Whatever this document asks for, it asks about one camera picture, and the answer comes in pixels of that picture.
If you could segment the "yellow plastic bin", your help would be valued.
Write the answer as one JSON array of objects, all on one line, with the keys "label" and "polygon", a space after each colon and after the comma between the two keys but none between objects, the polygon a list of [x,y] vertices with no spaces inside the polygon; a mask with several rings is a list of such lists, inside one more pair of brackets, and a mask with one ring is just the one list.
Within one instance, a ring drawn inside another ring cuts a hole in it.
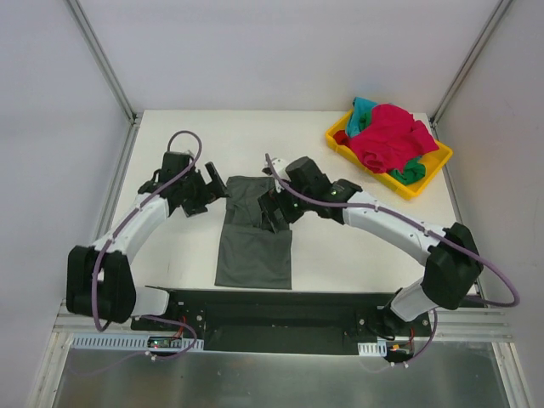
[{"label": "yellow plastic bin", "polygon": [[338,131],[345,129],[352,113],[352,109],[348,110],[325,131],[326,146],[340,155],[343,159],[355,165],[360,171],[372,176],[376,181],[407,201],[418,197],[453,156],[453,150],[449,146],[435,140],[435,143],[439,148],[433,152],[427,153],[420,160],[420,163],[426,168],[426,175],[419,181],[413,184],[403,185],[387,173],[373,173],[359,162],[355,154],[347,146],[338,144],[333,138]]}]

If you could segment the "teal t shirt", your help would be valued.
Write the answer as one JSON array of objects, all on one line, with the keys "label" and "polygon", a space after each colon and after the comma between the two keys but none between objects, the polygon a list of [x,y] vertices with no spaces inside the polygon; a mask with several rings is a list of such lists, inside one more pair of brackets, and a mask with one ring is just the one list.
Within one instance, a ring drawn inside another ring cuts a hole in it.
[{"label": "teal t shirt", "polygon": [[345,127],[345,133],[350,138],[357,136],[371,124],[372,110],[377,106],[377,103],[369,99],[355,97],[352,105],[353,111]]}]

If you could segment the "left aluminium frame post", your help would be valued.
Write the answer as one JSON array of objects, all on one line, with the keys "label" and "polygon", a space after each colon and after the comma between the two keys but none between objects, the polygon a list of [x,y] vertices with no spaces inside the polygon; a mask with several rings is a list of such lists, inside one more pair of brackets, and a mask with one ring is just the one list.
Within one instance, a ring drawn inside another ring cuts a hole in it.
[{"label": "left aluminium frame post", "polygon": [[93,56],[95,64],[105,79],[108,88],[112,92],[124,116],[131,123],[135,123],[139,119],[139,113],[130,103],[81,2],[77,0],[66,0],[65,6],[70,12],[72,19],[75,21],[78,30],[81,32],[82,38],[86,43],[90,54]]}]

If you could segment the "right aluminium frame post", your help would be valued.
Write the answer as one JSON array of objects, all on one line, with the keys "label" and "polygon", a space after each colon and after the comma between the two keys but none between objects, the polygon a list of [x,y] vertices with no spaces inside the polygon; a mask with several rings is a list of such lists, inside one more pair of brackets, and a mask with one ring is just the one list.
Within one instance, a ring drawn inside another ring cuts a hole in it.
[{"label": "right aluminium frame post", "polygon": [[500,0],[497,1],[492,9],[490,16],[487,18],[484,26],[477,35],[473,45],[469,49],[466,57],[462,61],[459,69],[453,77],[450,85],[445,91],[445,94],[440,99],[437,107],[434,109],[429,118],[431,128],[436,128],[446,110],[450,106],[455,96],[460,91],[464,82],[468,79],[469,74],[478,62],[480,56],[484,52],[487,44],[495,35],[497,29],[506,18],[511,7],[516,3],[515,0]]}]

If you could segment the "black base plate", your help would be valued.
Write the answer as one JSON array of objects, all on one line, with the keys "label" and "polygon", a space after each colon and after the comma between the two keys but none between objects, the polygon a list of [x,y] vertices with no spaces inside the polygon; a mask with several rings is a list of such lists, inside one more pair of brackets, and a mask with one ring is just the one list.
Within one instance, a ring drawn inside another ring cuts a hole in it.
[{"label": "black base plate", "polygon": [[155,332],[152,350],[187,341],[206,351],[354,355],[364,343],[384,343],[391,360],[419,350],[432,334],[432,317],[420,312],[405,323],[385,313],[390,294],[167,290],[156,311],[136,309],[136,291],[99,287],[67,300],[78,315],[94,311],[106,324],[128,322],[134,331]]}]

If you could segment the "magenta t shirt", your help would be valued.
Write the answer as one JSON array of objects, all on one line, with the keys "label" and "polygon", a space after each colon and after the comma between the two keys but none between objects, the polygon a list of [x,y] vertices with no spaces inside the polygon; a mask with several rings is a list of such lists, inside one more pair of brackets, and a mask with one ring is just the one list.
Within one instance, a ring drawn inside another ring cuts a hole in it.
[{"label": "magenta t shirt", "polygon": [[403,171],[410,160],[439,149],[427,127],[396,105],[377,105],[371,121],[349,139],[348,147],[373,173]]}]

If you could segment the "red t shirt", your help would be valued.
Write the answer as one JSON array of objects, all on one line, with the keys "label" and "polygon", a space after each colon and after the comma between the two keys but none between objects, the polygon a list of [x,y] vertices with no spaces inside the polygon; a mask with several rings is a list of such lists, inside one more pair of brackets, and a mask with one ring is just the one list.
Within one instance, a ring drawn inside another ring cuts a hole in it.
[{"label": "red t shirt", "polygon": [[344,129],[335,132],[332,137],[337,145],[345,146],[347,148],[350,147],[350,137],[346,134]]}]

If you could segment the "dark grey t shirt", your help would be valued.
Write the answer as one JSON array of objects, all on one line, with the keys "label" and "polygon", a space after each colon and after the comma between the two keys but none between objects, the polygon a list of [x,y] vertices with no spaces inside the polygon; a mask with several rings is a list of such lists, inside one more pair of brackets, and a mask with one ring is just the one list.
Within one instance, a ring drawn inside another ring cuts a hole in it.
[{"label": "dark grey t shirt", "polygon": [[227,180],[224,224],[218,246],[215,284],[252,289],[292,289],[292,232],[274,232],[258,198],[275,187],[268,177]]}]

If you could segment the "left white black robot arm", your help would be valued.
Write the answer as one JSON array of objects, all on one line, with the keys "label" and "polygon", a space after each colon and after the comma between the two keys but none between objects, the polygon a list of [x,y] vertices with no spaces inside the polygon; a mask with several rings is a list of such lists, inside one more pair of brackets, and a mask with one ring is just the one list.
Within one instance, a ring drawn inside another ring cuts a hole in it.
[{"label": "left white black robot arm", "polygon": [[136,286],[131,263],[150,235],[177,209],[186,217],[207,211],[227,197],[227,189],[212,162],[205,180],[190,153],[168,151],[161,167],[138,189],[123,218],[90,246],[74,246],[67,259],[65,306],[74,315],[124,323],[149,315],[160,330],[179,323],[179,309],[165,289]]}]

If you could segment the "green t shirt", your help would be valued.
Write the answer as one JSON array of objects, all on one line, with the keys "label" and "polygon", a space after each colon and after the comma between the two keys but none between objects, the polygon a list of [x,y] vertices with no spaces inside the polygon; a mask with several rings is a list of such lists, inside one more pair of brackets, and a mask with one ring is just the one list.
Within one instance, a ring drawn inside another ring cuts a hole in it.
[{"label": "green t shirt", "polygon": [[410,185],[424,179],[426,173],[427,170],[425,165],[421,163],[421,157],[417,156],[409,160],[402,170],[393,169],[388,172],[388,175],[402,185]]}]

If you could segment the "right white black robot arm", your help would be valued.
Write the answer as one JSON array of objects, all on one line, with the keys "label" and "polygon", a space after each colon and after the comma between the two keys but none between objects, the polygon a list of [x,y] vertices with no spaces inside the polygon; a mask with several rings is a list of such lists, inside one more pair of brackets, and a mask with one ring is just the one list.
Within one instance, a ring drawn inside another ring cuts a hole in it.
[{"label": "right white black robot arm", "polygon": [[402,335],[419,315],[436,308],[455,310],[467,300],[483,267],[464,225],[442,228],[398,212],[347,179],[332,182],[307,156],[292,162],[267,156],[264,172],[275,185],[258,203],[274,231],[315,213],[386,241],[424,268],[422,278],[399,289],[378,310],[388,333]]}]

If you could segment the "aluminium frame post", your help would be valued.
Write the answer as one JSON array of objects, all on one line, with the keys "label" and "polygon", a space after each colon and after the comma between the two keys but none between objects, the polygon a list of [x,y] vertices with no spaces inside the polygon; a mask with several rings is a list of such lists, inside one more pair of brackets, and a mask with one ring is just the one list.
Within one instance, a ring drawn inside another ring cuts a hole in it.
[{"label": "aluminium frame post", "polygon": [[139,119],[139,113],[130,103],[81,2],[77,0],[66,0],[65,6],[70,12],[72,19],[75,21],[78,30],[81,32],[82,38],[86,43],[90,54],[93,56],[95,64],[105,79],[108,88],[112,92],[124,116],[131,123],[135,123]]},{"label": "aluminium frame post", "polygon": [[468,79],[469,74],[478,62],[480,56],[484,52],[487,44],[495,35],[497,29],[506,18],[511,7],[516,3],[515,0],[500,0],[497,1],[492,9],[490,16],[487,18],[484,26],[477,35],[473,45],[469,49],[466,57],[462,61],[459,69],[453,77],[450,85],[445,91],[445,94],[440,99],[437,107],[434,109],[429,118],[431,128],[436,128],[446,110],[450,106],[455,96],[460,91],[464,82]]}]

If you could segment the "aluminium front rail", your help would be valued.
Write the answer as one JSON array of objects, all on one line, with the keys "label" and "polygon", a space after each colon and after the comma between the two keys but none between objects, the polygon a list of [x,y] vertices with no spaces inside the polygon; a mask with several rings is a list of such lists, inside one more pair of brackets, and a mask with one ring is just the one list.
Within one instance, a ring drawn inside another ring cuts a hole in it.
[{"label": "aluminium front rail", "polygon": [[[512,343],[513,329],[502,309],[436,309],[438,318],[435,339],[441,342]],[[97,333],[91,317],[68,312],[65,301],[59,307],[52,332]]]}]

